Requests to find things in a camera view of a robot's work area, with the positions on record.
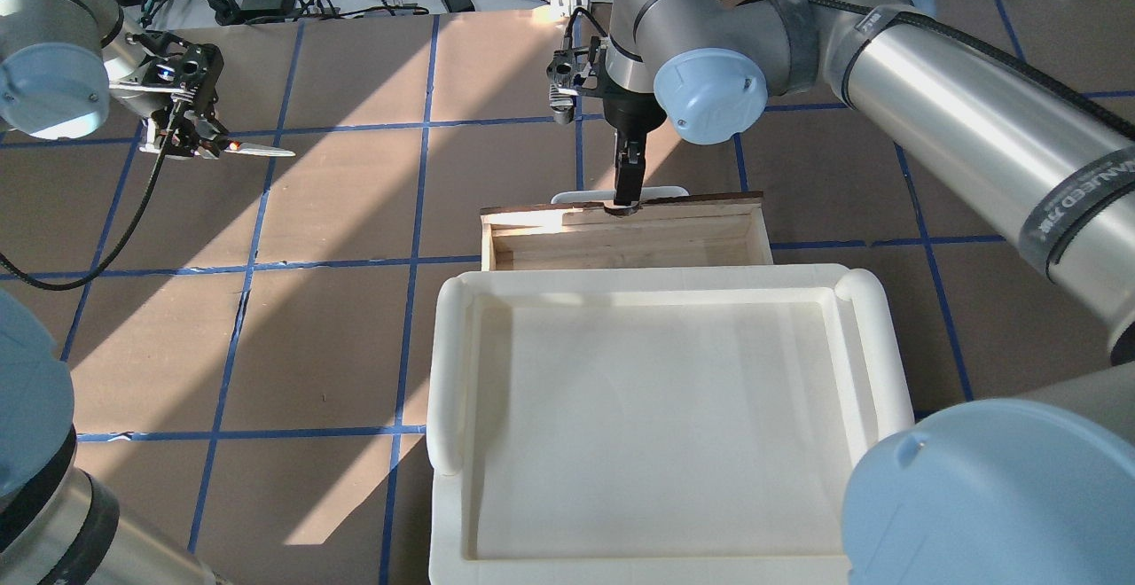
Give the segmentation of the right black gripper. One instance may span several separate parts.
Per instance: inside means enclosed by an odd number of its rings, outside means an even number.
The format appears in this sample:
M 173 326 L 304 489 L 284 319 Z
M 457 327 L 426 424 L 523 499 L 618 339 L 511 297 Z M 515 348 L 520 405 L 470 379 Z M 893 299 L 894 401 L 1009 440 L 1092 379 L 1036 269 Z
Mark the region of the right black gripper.
M 603 114 L 605 122 L 616 131 L 614 204 L 637 204 L 642 190 L 642 144 L 651 131 L 659 129 L 669 119 L 669 114 L 653 93 L 604 97 Z

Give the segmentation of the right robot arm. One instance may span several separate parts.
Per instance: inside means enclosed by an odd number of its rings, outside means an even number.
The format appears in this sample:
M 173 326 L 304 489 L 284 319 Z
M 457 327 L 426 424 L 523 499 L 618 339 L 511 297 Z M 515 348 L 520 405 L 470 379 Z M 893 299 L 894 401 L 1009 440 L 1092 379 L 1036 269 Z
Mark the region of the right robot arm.
M 939 17 L 1132 117 L 1132 0 L 939 0 Z M 1109 363 L 1104 323 L 1029 269 L 930 160 L 826 90 L 772 105 L 729 144 L 650 147 L 647 181 L 697 197 L 762 191 L 777 264 L 876 275 L 916 418 Z

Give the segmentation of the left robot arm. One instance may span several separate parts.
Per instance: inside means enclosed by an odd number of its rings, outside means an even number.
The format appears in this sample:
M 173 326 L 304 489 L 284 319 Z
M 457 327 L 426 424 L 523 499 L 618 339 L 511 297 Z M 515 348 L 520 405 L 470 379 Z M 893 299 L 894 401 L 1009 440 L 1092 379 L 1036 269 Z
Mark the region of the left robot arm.
M 146 30 L 117 0 L 3 0 L 3 136 L 76 144 L 133 112 L 155 156 L 116 242 L 109 170 L 89 158 L 34 168 L 30 152 L 3 156 L 5 584 L 224 582 L 82 468 L 62 331 L 41 323 L 14 286 L 89 291 L 137 232 L 165 162 L 230 145 L 215 120 L 220 72 L 218 48 Z

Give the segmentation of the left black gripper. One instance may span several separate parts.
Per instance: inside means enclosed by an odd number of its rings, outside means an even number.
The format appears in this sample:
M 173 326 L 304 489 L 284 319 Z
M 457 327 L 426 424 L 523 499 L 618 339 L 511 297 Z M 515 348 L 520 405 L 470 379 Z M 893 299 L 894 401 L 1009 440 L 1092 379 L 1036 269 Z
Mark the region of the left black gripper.
M 145 52 L 133 74 L 133 110 L 145 122 L 138 151 L 218 160 L 230 133 L 215 115 L 220 49 L 157 31 L 134 35 L 133 44 Z

